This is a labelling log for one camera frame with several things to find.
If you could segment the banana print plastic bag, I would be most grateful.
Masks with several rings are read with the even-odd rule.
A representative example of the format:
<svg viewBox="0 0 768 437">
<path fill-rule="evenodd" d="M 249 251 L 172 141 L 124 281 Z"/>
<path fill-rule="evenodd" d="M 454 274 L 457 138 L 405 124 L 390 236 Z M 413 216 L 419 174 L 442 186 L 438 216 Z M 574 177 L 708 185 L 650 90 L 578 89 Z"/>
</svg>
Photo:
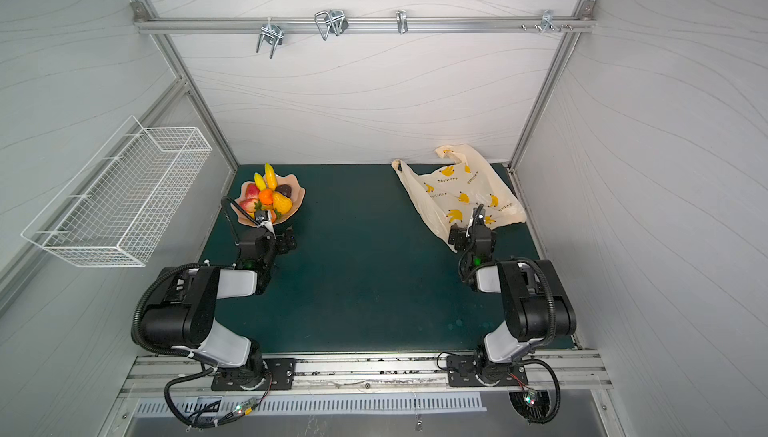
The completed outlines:
<svg viewBox="0 0 768 437">
<path fill-rule="evenodd" d="M 449 242 L 452 227 L 468 227 L 478 206 L 491 229 L 527 221 L 511 189 L 474 148 L 446 145 L 435 153 L 449 164 L 430 174 L 418 175 L 402 160 L 393 161 L 391 167 L 423 222 L 444 243 Z"/>
</svg>

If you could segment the dark purple fruit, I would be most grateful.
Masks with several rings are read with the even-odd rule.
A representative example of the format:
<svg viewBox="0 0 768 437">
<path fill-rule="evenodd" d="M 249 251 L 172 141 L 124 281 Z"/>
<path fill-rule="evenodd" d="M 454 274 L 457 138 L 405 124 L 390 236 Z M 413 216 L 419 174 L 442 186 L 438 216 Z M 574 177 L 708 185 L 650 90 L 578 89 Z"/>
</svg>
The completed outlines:
<svg viewBox="0 0 768 437">
<path fill-rule="evenodd" d="M 287 184 L 278 185 L 275 189 L 275 192 L 288 199 L 292 197 L 292 188 L 290 185 L 287 185 Z"/>
</svg>

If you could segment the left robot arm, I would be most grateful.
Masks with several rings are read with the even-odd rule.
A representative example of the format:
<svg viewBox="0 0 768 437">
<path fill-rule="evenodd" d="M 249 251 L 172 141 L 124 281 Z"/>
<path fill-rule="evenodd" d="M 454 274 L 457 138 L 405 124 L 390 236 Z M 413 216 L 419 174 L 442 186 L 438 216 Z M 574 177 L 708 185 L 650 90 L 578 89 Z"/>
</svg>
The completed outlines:
<svg viewBox="0 0 768 437">
<path fill-rule="evenodd" d="M 186 357 L 219 372 L 228 385 L 253 389 L 268 378 L 260 345 L 216 320 L 223 300 L 262 295 L 276 257 L 297 248 L 291 228 L 250 228 L 232 267 L 164 268 L 140 298 L 131 323 L 135 344 L 153 354 Z"/>
</svg>

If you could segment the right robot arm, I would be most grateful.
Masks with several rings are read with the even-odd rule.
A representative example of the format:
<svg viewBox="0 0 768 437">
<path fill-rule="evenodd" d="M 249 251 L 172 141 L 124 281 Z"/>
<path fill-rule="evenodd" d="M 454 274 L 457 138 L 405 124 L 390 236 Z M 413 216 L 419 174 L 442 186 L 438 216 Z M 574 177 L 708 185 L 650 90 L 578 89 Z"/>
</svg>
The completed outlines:
<svg viewBox="0 0 768 437">
<path fill-rule="evenodd" d="M 448 243 L 459 253 L 458 275 L 475 292 L 501 299 L 503 320 L 471 355 L 446 358 L 452 387 L 529 387 L 524 362 L 536 349 L 575 333 L 575 311 L 549 260 L 493 256 L 495 233 L 454 226 Z"/>
</svg>

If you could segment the red strawberry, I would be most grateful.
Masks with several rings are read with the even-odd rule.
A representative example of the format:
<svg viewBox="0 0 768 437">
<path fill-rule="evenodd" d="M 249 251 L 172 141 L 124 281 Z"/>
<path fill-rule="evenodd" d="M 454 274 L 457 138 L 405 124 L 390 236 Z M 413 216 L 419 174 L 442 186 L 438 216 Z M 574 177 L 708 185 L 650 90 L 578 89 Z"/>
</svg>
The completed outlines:
<svg viewBox="0 0 768 437">
<path fill-rule="evenodd" d="M 244 212 L 252 215 L 259 210 L 259 201 L 257 199 L 244 199 L 239 203 L 239 206 Z"/>
</svg>

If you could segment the orange fruit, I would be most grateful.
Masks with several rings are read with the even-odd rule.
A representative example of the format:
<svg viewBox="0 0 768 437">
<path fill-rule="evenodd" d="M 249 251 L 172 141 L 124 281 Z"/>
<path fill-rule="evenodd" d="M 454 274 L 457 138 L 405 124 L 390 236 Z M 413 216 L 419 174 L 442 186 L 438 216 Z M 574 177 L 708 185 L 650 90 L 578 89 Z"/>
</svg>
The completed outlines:
<svg viewBox="0 0 768 437">
<path fill-rule="evenodd" d="M 273 190 L 269 188 L 261 190 L 258 195 L 258 199 L 262 206 L 272 206 L 274 204 Z"/>
</svg>

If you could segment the yellow banana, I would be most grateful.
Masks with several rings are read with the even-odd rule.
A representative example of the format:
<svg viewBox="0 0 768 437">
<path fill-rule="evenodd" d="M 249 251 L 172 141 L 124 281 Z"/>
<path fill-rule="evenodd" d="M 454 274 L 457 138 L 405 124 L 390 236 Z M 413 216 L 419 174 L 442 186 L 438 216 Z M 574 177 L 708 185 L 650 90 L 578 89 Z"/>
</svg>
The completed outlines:
<svg viewBox="0 0 768 437">
<path fill-rule="evenodd" d="M 278 186 L 278 180 L 274 168 L 270 164 L 264 165 L 264 181 L 266 187 L 270 190 L 275 190 Z"/>
</svg>

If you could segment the green table mat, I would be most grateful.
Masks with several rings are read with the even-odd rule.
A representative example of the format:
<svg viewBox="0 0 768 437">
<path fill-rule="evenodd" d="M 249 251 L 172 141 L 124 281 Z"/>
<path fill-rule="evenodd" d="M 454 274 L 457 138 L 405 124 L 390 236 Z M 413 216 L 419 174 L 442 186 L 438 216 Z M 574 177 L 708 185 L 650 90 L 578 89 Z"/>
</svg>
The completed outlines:
<svg viewBox="0 0 768 437">
<path fill-rule="evenodd" d="M 473 349 L 504 317 L 423 223 L 397 174 L 380 165 L 287 165 L 306 195 L 290 218 L 295 250 L 261 295 L 225 299 L 217 321 L 267 353 Z"/>
</svg>

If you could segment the white vent strip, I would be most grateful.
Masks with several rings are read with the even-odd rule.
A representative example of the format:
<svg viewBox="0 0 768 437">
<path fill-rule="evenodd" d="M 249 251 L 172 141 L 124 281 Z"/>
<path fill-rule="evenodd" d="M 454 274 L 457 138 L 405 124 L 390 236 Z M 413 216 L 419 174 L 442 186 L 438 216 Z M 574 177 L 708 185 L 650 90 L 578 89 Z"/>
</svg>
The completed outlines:
<svg viewBox="0 0 768 437">
<path fill-rule="evenodd" d="M 178 398 L 179 411 L 189 415 L 211 404 L 213 410 L 203 414 L 214 417 L 231 412 L 243 397 Z M 487 412 L 479 392 L 458 393 L 389 393 L 389 394 L 271 394 L 253 414 L 264 416 L 303 415 L 428 415 Z M 165 400 L 143 398 L 133 414 L 137 418 L 173 417 Z"/>
</svg>

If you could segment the metal U-bolt clamp left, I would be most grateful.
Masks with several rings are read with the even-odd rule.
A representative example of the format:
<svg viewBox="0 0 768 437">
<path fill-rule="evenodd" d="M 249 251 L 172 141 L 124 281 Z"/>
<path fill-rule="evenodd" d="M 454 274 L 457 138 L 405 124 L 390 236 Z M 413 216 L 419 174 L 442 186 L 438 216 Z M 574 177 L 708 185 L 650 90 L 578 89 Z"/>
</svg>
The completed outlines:
<svg viewBox="0 0 768 437">
<path fill-rule="evenodd" d="M 263 48 L 269 48 L 269 58 L 273 59 L 276 49 L 283 44 L 283 40 L 284 31 L 282 28 L 268 21 L 260 29 L 256 52 L 259 53 Z"/>
</svg>

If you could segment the metal u-bolt clamp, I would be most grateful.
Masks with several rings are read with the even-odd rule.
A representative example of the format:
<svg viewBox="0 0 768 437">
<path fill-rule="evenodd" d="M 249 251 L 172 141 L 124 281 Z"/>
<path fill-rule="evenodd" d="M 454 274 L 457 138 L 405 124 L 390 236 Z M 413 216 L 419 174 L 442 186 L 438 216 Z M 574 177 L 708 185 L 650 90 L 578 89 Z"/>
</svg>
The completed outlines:
<svg viewBox="0 0 768 437">
<path fill-rule="evenodd" d="M 276 49 L 283 44 L 283 40 L 284 31 L 282 28 L 268 21 L 260 29 L 256 52 L 259 53 L 263 48 L 269 48 L 269 58 L 273 59 Z"/>
<path fill-rule="evenodd" d="M 340 36 L 349 28 L 346 14 L 342 10 L 323 10 L 314 15 L 314 23 L 323 41 L 333 36 Z"/>
</svg>

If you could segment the metal hook clamp right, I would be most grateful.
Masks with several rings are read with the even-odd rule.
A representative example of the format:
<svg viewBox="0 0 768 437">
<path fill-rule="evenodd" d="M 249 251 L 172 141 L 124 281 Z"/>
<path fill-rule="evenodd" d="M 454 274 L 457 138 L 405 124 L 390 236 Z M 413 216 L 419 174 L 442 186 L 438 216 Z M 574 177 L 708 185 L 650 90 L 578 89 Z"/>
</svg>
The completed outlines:
<svg viewBox="0 0 768 437">
<path fill-rule="evenodd" d="M 520 29 L 523 32 L 536 32 L 538 34 L 546 33 L 570 33 L 574 30 L 573 26 L 568 23 L 558 24 L 554 19 L 554 14 L 551 10 L 546 10 L 542 15 L 538 23 L 532 25 L 521 24 Z"/>
</svg>

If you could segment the metal U-bolt clamp middle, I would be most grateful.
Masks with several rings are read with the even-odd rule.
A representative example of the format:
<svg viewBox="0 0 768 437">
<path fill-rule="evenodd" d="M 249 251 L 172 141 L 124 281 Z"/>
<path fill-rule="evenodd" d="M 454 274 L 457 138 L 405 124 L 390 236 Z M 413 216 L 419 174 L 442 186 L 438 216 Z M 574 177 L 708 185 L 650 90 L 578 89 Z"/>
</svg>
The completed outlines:
<svg viewBox="0 0 768 437">
<path fill-rule="evenodd" d="M 323 10 L 314 15 L 314 23 L 323 41 L 333 36 L 340 36 L 349 28 L 346 14 L 342 10 Z"/>
</svg>

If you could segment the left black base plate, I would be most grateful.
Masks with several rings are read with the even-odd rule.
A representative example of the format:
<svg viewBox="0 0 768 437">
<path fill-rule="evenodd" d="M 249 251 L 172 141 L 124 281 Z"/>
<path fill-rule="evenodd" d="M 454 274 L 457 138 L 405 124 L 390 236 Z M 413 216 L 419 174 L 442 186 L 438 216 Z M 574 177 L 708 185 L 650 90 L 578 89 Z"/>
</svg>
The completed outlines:
<svg viewBox="0 0 768 437">
<path fill-rule="evenodd" d="M 266 358 L 253 369 L 243 366 L 219 370 L 211 383 L 212 391 L 291 390 L 295 376 L 295 358 Z"/>
</svg>

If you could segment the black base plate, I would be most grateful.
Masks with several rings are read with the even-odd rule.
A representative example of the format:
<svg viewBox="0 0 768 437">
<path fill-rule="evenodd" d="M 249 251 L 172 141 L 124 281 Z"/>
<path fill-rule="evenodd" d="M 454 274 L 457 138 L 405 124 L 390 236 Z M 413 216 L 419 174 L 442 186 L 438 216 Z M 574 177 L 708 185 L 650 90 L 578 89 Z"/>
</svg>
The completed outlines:
<svg viewBox="0 0 768 437">
<path fill-rule="evenodd" d="M 522 366 L 493 363 L 476 354 L 444 352 L 438 355 L 437 366 L 446 373 L 450 388 L 528 387 L 527 375 Z"/>
<path fill-rule="evenodd" d="M 291 390 L 295 376 L 295 358 L 266 358 L 253 369 L 243 366 L 219 370 L 211 383 L 212 391 Z"/>
</svg>

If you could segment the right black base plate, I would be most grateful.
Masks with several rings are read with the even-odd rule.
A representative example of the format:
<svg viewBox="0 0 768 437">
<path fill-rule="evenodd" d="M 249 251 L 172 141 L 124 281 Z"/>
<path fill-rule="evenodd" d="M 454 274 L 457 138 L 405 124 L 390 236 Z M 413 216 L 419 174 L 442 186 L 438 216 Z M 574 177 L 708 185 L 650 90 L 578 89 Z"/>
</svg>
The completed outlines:
<svg viewBox="0 0 768 437">
<path fill-rule="evenodd" d="M 528 387 L 527 375 L 522 366 L 493 363 L 476 354 L 444 352 L 438 355 L 437 366 L 446 373 L 450 388 Z"/>
</svg>

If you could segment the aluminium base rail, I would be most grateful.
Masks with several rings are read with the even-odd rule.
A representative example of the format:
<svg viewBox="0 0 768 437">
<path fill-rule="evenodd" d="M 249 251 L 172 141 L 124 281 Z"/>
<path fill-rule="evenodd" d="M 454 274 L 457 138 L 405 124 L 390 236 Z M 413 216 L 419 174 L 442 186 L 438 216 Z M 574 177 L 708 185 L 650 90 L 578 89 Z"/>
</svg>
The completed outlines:
<svg viewBox="0 0 768 437">
<path fill-rule="evenodd" d="M 517 380 L 505 374 L 496 386 L 481 384 L 474 371 L 464 374 L 447 370 L 449 351 L 395 352 L 395 353 L 274 353 L 266 354 L 270 362 L 271 390 L 278 394 L 373 394 L 394 392 L 458 392 L 469 389 L 479 391 L 521 391 L 554 389 L 549 372 L 539 365 L 518 366 L 513 369 Z M 613 382 L 595 350 L 544 350 L 536 358 L 545 361 L 559 379 L 562 391 L 611 390 Z M 138 357 L 122 384 L 118 397 L 162 397 L 166 382 L 201 371 L 199 364 L 176 357 Z M 249 395 L 266 389 L 262 385 L 244 390 L 234 383 L 216 383 L 206 376 L 191 382 L 174 385 L 172 395 L 203 396 Z"/>
</svg>

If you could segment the small metal bracket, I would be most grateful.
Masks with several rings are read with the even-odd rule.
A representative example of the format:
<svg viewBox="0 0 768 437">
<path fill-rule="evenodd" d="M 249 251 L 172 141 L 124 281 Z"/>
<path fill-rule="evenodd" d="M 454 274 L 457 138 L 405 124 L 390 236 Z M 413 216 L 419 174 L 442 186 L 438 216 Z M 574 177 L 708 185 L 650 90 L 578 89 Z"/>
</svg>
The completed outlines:
<svg viewBox="0 0 768 437">
<path fill-rule="evenodd" d="M 404 10 L 398 10 L 395 13 L 397 32 L 399 35 L 405 35 L 408 32 L 408 18 Z"/>
</svg>

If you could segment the aluminium cross rail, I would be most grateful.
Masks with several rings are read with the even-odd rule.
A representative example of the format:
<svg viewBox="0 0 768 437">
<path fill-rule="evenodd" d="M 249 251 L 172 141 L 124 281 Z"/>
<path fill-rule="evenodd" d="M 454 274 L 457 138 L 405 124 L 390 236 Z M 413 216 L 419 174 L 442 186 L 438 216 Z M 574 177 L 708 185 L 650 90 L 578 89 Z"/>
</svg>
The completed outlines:
<svg viewBox="0 0 768 437">
<path fill-rule="evenodd" d="M 541 16 L 533 17 L 415 17 L 408 18 L 410 34 L 489 34 L 489 33 L 533 33 L 523 32 L 521 24 L 538 23 Z M 555 21 L 568 23 L 574 30 L 570 33 L 592 31 L 597 22 L 589 19 L 555 17 Z M 385 17 L 347 17 L 348 35 L 399 35 L 395 15 Z M 286 35 L 317 35 L 314 18 L 156 18 L 135 22 L 138 32 L 145 35 L 195 35 L 195 34 L 258 34 L 261 27 L 271 21 Z"/>
</svg>

